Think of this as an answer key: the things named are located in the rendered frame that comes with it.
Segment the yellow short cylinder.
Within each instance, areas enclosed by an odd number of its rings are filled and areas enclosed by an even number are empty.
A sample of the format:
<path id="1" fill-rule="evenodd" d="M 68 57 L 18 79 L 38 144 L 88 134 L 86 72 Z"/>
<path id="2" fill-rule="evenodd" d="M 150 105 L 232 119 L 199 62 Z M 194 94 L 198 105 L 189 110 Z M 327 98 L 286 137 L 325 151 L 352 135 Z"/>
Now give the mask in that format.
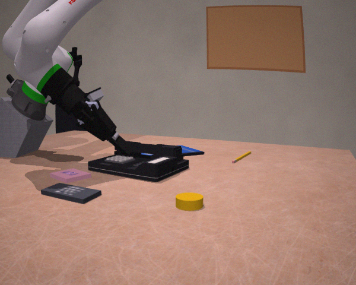
<path id="1" fill-rule="evenodd" d="M 185 211 L 199 210 L 203 207 L 203 195 L 197 193 L 181 193 L 176 195 L 176 208 Z"/>

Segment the blue notebook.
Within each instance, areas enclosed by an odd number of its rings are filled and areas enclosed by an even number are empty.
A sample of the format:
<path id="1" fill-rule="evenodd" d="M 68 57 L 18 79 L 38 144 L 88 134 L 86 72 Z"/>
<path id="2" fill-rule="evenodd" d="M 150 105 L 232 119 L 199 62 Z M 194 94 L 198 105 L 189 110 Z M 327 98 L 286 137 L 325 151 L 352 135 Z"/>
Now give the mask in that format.
<path id="1" fill-rule="evenodd" d="M 195 156 L 195 155 L 204 154 L 203 151 L 199 151 L 199 150 L 196 150 L 196 149 L 193 149 L 193 148 L 185 147 L 183 145 L 178 145 L 178 146 L 181 146 L 183 156 Z M 149 155 L 149 156 L 153 155 L 153 154 L 145 154 L 145 153 L 142 153 L 142 154 L 143 155 Z"/>

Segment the pink sticky note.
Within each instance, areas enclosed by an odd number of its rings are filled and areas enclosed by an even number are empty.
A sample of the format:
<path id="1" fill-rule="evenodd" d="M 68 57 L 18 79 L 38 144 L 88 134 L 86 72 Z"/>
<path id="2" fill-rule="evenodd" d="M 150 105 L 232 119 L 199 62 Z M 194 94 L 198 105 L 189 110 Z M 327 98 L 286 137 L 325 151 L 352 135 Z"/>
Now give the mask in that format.
<path id="1" fill-rule="evenodd" d="M 83 179 L 91 178 L 91 173 L 84 172 L 77 169 L 67 169 L 58 172 L 50 173 L 50 177 L 57 179 L 61 182 L 70 183 L 75 181 L 80 181 Z"/>

